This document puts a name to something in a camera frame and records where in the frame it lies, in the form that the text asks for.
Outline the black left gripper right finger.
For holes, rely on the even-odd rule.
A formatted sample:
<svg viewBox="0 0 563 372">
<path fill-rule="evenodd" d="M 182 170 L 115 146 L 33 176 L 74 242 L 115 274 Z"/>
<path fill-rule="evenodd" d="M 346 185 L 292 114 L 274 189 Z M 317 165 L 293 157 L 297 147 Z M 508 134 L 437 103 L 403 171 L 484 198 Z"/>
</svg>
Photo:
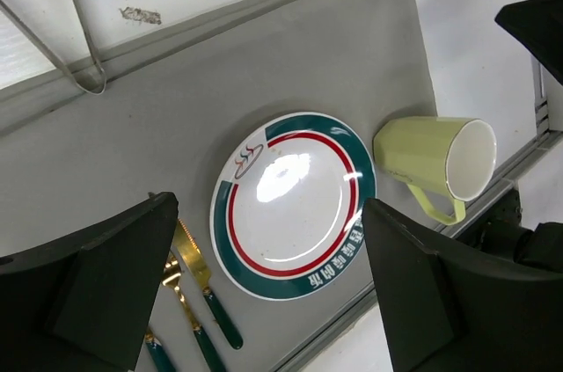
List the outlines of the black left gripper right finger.
<svg viewBox="0 0 563 372">
<path fill-rule="evenodd" d="M 362 225 L 394 370 L 561 370 L 560 223 L 494 223 L 478 249 L 370 199 Z"/>
</svg>

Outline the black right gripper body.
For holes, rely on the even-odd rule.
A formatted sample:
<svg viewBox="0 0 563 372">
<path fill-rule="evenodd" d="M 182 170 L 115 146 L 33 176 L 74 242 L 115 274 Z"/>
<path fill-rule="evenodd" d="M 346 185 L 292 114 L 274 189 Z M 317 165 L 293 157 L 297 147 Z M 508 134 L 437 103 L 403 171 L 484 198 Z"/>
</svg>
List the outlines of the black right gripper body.
<svg viewBox="0 0 563 372">
<path fill-rule="evenodd" d="M 562 84 L 563 0 L 526 0 L 507 4 L 494 21 L 525 46 Z"/>
</svg>

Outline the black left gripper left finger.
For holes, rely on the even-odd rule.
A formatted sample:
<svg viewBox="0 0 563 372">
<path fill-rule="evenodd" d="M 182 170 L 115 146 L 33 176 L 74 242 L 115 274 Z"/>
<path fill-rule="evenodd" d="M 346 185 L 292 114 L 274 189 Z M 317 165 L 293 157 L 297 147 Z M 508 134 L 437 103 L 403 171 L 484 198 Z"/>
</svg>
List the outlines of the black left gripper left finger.
<svg viewBox="0 0 563 372">
<path fill-rule="evenodd" d="M 178 217 L 172 192 L 1 258 L 3 371 L 135 368 Z"/>
</svg>

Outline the metal bread tongs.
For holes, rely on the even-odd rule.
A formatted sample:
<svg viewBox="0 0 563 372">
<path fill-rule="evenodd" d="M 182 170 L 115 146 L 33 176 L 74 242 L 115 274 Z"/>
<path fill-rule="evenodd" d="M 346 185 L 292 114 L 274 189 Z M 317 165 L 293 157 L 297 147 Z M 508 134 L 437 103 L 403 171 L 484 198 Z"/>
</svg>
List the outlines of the metal bread tongs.
<svg viewBox="0 0 563 372">
<path fill-rule="evenodd" d="M 1 87 L 66 69 L 72 84 L 99 93 L 105 79 L 91 43 L 73 0 L 1 0 Z"/>
</svg>

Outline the light green ceramic mug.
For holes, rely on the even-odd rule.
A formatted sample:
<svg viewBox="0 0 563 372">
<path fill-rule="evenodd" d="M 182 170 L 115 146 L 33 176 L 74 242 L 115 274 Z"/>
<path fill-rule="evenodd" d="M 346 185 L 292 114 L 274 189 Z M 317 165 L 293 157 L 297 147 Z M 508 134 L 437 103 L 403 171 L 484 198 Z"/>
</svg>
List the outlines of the light green ceramic mug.
<svg viewBox="0 0 563 372">
<path fill-rule="evenodd" d="M 481 119 L 405 117 L 386 123 L 373 139 L 376 164 L 407 185 L 424 213 L 450 226 L 465 204 L 489 184 L 497 138 Z"/>
</svg>

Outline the white plate green red rim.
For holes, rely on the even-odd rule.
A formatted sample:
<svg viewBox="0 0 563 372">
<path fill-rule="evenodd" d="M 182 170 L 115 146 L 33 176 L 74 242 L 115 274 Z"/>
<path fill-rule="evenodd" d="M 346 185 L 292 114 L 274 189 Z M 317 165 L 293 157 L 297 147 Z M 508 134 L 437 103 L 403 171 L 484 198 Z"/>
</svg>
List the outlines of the white plate green red rim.
<svg viewBox="0 0 563 372">
<path fill-rule="evenodd" d="M 324 113 L 255 128 L 218 175 L 209 233 L 226 276 L 246 294 L 289 301 L 328 287 L 363 241 L 362 208 L 377 193 L 360 136 Z"/>
</svg>

